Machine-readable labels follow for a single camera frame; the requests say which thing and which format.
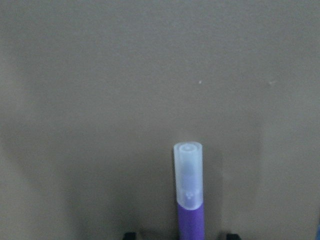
white cap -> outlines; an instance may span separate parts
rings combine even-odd
[[[195,141],[174,145],[176,200],[187,209],[195,210],[204,202],[202,145]]]

purple marker body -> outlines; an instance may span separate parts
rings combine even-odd
[[[204,240],[202,145],[174,145],[174,169],[180,240]]]

gray surface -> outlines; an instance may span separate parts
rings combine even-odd
[[[0,235],[177,232],[172,146],[204,148],[207,239],[313,239],[320,2],[1,1]]]

